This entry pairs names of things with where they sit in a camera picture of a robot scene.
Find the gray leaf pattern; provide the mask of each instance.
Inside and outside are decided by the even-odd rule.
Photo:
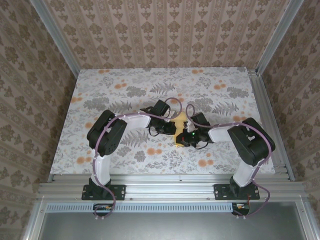
[[[126,114],[154,106],[158,100],[176,97],[183,110],[188,103],[203,112],[211,124],[242,121],[260,116],[245,67],[204,68],[131,68],[81,70],[73,92],[58,148],[53,174],[90,174],[94,150],[86,138],[96,119],[105,110]],[[169,100],[176,114],[179,104]],[[6,124],[0,126],[0,137],[19,141]],[[36,154],[32,142],[26,150]],[[49,161],[47,154],[44,162]],[[152,137],[147,129],[133,129],[122,136],[111,155],[111,174],[231,174],[240,163],[233,144],[219,142],[202,150],[177,147],[173,136]],[[273,173],[272,161],[261,169]],[[0,171],[6,177],[6,171]],[[14,184],[30,185],[26,176],[16,175]]]

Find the brown damask wallpaper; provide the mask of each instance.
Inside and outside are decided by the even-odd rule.
[[[289,0],[45,0],[82,69],[255,68]]]
[[[74,89],[28,0],[0,0],[0,239],[20,239],[46,182]]]
[[[320,223],[320,1],[305,0],[263,80],[297,180]]]

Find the white table surface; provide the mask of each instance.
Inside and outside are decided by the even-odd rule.
[[[51,174],[92,172],[93,151],[86,138],[104,110],[132,113],[176,97],[213,125],[253,117],[261,122],[245,67],[135,68],[81,70],[54,157]],[[179,104],[170,102],[178,111]],[[111,174],[232,174],[241,159],[232,143],[209,144],[202,150],[176,147],[172,136],[149,136],[135,129],[112,154]],[[274,173],[268,161],[261,173]]]

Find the patterned wallpaper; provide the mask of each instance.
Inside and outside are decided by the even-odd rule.
[[[82,69],[255,68],[289,0],[45,0]]]
[[[0,0],[0,239],[19,239],[45,182],[75,79],[27,0]]]
[[[304,1],[263,80],[295,177],[320,223],[320,1]]]

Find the yellow object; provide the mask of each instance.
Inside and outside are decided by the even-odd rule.
[[[187,115],[186,113],[183,111],[180,113],[180,115],[174,119],[171,120],[171,122],[175,122],[175,127],[176,127],[176,131],[175,131],[175,135],[173,135],[173,140],[175,145],[183,147],[182,144],[177,143],[177,136],[179,134],[181,134],[185,128],[184,126],[184,122],[187,122]]]

